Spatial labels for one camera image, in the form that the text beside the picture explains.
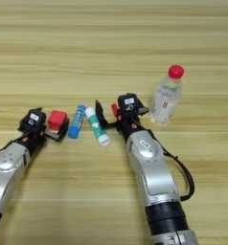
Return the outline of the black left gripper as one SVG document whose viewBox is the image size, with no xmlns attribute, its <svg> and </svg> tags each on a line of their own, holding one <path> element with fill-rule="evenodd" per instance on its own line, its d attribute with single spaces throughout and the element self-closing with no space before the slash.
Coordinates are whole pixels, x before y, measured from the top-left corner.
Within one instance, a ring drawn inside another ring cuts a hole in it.
<svg viewBox="0 0 228 245">
<path fill-rule="evenodd" d="M 29 131 L 28 119 L 29 117 L 25 116 L 20 121 L 19 126 L 17 128 L 18 131 L 22 133 L 26 133 Z M 48 129 L 45 130 L 40 129 L 38 132 L 30 132 L 22 137 L 21 144 L 23 144 L 29 150 L 36 150 L 44 145 L 47 138 L 54 140 L 56 142 L 60 142 L 67 134 L 68 128 L 69 128 L 69 120 L 66 120 L 61 126 L 59 132 L 55 132 Z"/>
</svg>

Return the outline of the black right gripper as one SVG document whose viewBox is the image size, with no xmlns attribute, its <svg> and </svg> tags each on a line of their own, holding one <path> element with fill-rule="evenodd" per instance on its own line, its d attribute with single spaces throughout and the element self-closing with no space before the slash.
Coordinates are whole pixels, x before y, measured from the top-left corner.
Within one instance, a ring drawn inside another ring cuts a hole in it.
<svg viewBox="0 0 228 245">
<path fill-rule="evenodd" d="M 122 136 L 130 136 L 131 134 L 145 130 L 140 123 L 140 116 L 149 112 L 148 107 L 140 107 L 137 112 L 129 116 L 127 113 L 121 113 L 120 108 L 113 109 L 115 122 L 108 122 L 103 115 L 103 107 L 101 103 L 95 101 L 95 111 L 102 129 L 115 128 Z"/>
</svg>

